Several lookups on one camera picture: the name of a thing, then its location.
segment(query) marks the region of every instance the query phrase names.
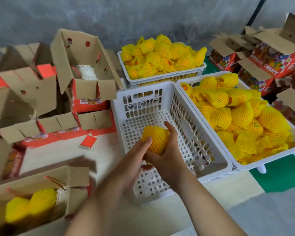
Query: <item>heart-shaped cutout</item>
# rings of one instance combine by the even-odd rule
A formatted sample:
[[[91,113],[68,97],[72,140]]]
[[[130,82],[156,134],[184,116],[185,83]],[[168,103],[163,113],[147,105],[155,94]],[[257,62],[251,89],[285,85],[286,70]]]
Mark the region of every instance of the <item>heart-shaped cutout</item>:
[[[132,110],[134,108],[134,106],[132,104],[129,104],[127,107],[129,110]]]
[[[142,103],[140,103],[140,105],[141,105],[141,107],[144,108],[147,105],[147,103],[146,102],[142,102]]]

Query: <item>white plastic basket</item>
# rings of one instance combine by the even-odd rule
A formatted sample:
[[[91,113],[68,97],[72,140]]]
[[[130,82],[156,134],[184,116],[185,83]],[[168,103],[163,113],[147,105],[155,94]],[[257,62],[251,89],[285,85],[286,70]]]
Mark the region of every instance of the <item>white plastic basket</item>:
[[[227,152],[227,155],[229,156],[229,158],[231,159],[232,163],[234,164],[234,166],[238,169],[246,169],[246,170],[250,170],[253,168],[258,169],[258,171],[260,171],[261,173],[265,173],[265,167],[264,164],[274,161],[276,159],[282,158],[284,156],[290,155],[290,154],[294,154],[295,155],[295,147],[288,149],[286,151],[280,152],[278,154],[272,155],[270,157],[264,158],[262,160],[247,164],[247,165],[242,165],[240,163],[238,163],[235,158],[233,157],[233,155],[229,152],[229,150],[226,148],[226,146],[224,145],[224,143],[222,142],[222,140],[218,137],[218,135],[216,134],[216,132],[213,130],[213,128],[210,126],[210,124],[208,123],[208,121],[204,118],[204,116],[201,114],[201,112],[197,109],[196,105],[192,102],[192,100],[188,97],[188,95],[186,94],[186,92],[184,91],[184,89],[181,87],[180,83],[187,83],[190,84],[191,86],[197,86],[198,83],[204,79],[205,77],[208,76],[212,76],[212,77],[219,77],[221,75],[230,73],[229,71],[220,71],[220,72],[216,72],[216,73],[212,73],[212,74],[208,74],[208,75],[202,75],[199,77],[193,77],[193,78],[189,78],[189,79],[182,79],[177,81],[177,86],[180,89],[180,91],[184,94],[184,96],[188,99],[189,103],[193,106],[193,108],[195,109],[195,111],[198,113],[198,115],[201,117],[201,119],[205,122],[207,128],[210,130],[210,132],[214,135],[214,137],[216,138],[216,140],[219,143],[219,148],[222,148],[225,152]],[[249,87],[241,80],[239,80],[238,88],[241,89],[249,89]],[[291,133],[293,134],[294,137],[294,141],[295,141],[295,126],[293,124],[291,124],[289,122],[289,124],[292,127]]]
[[[164,126],[167,120],[178,132],[178,146],[190,171],[200,182],[231,172],[232,163],[205,123],[172,81],[117,92],[111,100],[120,143],[127,153],[141,138],[145,126]],[[145,204],[172,195],[156,169],[138,177],[136,201]]]
[[[142,78],[142,79],[130,79],[128,72],[126,71],[125,65],[124,65],[124,63],[121,59],[121,56],[120,56],[121,51],[119,51],[117,54],[118,54],[118,58],[119,58],[121,66],[122,66],[122,69],[125,73],[125,76],[126,76],[128,82],[129,82],[129,88],[139,87],[139,86],[145,85],[145,84],[151,84],[151,83],[153,83],[153,81],[161,82],[161,81],[171,80],[171,81],[176,82],[179,79],[186,79],[186,78],[202,75],[203,71],[206,68],[206,63],[203,62],[203,64],[200,67],[189,69],[189,70],[176,71],[176,72],[162,74],[162,75],[154,75],[154,76],[146,77],[146,78]]]

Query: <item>right hand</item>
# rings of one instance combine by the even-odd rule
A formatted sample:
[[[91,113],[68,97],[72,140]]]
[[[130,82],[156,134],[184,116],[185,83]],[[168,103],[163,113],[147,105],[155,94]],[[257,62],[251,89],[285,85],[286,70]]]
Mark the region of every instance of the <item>right hand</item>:
[[[165,126],[169,131],[169,137],[164,154],[159,156],[148,150],[145,154],[145,161],[152,164],[164,181],[177,192],[179,183],[190,174],[190,171],[179,151],[178,134],[175,128],[167,121],[165,121]]]

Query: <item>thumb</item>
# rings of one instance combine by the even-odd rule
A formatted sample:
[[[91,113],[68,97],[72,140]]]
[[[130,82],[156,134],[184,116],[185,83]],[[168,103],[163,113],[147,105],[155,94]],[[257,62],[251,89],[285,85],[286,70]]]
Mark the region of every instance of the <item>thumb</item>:
[[[159,155],[147,150],[145,155],[144,155],[144,160],[148,163],[151,163],[154,167],[158,167],[158,163],[159,163],[159,160],[160,160],[160,157]]]

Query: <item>gray wall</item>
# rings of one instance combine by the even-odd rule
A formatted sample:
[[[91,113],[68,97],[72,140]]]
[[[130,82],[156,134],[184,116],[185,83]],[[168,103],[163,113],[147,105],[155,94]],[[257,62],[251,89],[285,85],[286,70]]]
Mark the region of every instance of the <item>gray wall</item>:
[[[240,33],[260,0],[0,0],[0,47],[50,43],[57,28],[98,35],[118,51],[141,35],[200,48],[212,34]],[[279,27],[295,0],[267,0],[253,26]]]

